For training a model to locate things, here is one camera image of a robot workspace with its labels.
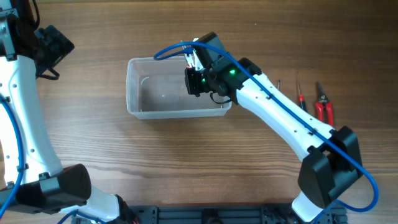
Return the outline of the red black screwdriver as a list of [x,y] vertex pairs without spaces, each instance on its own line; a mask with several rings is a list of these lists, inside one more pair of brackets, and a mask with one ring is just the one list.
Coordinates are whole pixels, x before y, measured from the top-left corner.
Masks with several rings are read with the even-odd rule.
[[305,102],[305,98],[302,95],[301,92],[301,87],[300,87],[300,83],[297,83],[297,89],[298,89],[298,105],[299,107],[304,110],[305,112],[307,112],[307,106],[306,106],[306,102]]

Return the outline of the red handled pruning shears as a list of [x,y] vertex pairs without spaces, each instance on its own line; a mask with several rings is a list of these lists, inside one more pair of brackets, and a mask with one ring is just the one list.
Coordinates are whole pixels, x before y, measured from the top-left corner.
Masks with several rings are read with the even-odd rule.
[[317,119],[321,122],[326,121],[330,126],[334,126],[333,105],[325,94],[321,84],[317,82],[318,100],[315,102]]

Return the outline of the orange black pliers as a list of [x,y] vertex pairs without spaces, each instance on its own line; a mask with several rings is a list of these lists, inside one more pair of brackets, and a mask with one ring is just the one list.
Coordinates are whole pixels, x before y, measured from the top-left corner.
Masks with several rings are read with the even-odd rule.
[[[183,49],[183,51],[186,49],[186,48],[188,48],[186,45],[183,45],[182,46],[182,49]],[[190,68],[195,68],[196,69],[196,59],[195,59],[195,57],[196,57],[196,53],[194,53],[193,52],[193,50],[192,50],[192,53],[184,53],[184,57],[185,57],[185,60],[186,60],[186,62],[187,62],[187,64],[188,64],[188,67],[190,67]]]

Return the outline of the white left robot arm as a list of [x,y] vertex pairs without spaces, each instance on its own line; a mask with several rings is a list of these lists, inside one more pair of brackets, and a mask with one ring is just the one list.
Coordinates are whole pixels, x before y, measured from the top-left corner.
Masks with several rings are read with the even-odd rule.
[[73,49],[54,26],[41,28],[35,1],[1,2],[1,211],[139,223],[120,196],[92,185],[84,165],[62,166],[50,142],[36,81],[57,80],[55,66]]

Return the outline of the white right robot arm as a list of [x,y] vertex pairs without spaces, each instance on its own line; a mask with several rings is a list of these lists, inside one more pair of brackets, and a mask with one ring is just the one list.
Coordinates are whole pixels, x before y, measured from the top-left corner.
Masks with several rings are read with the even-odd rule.
[[228,97],[253,112],[294,151],[301,168],[300,193],[291,209],[297,219],[311,223],[338,202],[364,175],[358,138],[348,127],[339,130],[331,121],[314,118],[284,96],[265,73],[248,58],[236,60],[214,32],[182,44],[188,67],[189,94]]

